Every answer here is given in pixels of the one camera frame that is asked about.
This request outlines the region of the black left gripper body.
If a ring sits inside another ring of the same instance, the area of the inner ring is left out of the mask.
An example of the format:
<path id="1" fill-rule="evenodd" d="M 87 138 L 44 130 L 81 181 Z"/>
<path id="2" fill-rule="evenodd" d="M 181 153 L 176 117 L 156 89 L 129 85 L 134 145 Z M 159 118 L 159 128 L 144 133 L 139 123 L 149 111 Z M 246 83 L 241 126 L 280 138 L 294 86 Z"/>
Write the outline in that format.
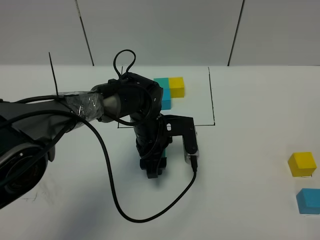
<path id="1" fill-rule="evenodd" d="M 159 113 L 133 127 L 141 159 L 160 159 L 162 150 L 172 143 L 173 139 L 165 136 L 164 116 Z"/>

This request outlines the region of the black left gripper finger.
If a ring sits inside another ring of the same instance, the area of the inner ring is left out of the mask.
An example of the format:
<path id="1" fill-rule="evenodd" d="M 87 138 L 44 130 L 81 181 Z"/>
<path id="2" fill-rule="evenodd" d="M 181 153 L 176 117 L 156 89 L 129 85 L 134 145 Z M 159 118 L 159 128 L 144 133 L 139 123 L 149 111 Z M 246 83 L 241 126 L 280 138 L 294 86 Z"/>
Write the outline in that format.
<path id="1" fill-rule="evenodd" d="M 167 158 L 162 157 L 159 159 L 140 159 L 140 168 L 146 171 L 148 179 L 158 178 L 167 166 Z"/>

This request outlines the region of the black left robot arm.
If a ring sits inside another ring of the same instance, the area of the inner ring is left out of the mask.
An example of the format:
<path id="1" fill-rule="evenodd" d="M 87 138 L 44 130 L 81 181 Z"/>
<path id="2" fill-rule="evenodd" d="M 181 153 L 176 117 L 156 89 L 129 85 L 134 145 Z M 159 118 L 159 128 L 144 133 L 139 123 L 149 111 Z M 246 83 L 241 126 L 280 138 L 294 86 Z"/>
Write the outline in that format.
<path id="1" fill-rule="evenodd" d="M 148 178 L 158 177 L 167 165 L 165 148 L 172 142 L 161 114 L 163 91 L 157 82 L 126 72 L 90 91 L 1 101 L 1 207 L 36 186 L 64 134 L 95 120 L 133 127 L 140 168 Z"/>

